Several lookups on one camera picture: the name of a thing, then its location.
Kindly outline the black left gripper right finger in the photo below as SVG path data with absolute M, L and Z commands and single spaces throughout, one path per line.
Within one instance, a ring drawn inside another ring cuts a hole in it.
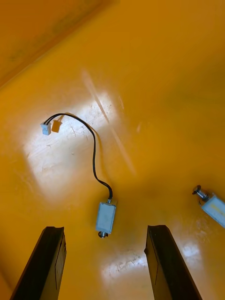
M 144 252 L 147 258 L 154 299 L 202 299 L 166 225 L 148 226 Z

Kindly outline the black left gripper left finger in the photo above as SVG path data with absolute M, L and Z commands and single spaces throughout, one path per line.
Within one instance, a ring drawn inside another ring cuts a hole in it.
M 57 300 L 66 260 L 64 227 L 47 226 L 11 295 L 12 300 Z

